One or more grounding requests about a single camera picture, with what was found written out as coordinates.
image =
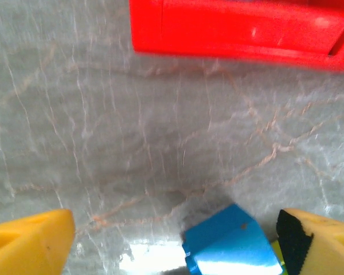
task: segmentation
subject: gray marble surface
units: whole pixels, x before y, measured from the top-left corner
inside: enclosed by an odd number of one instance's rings
[[[64,274],[187,274],[232,202],[344,221],[344,74],[143,56],[125,0],[0,1],[0,222],[59,207]]]

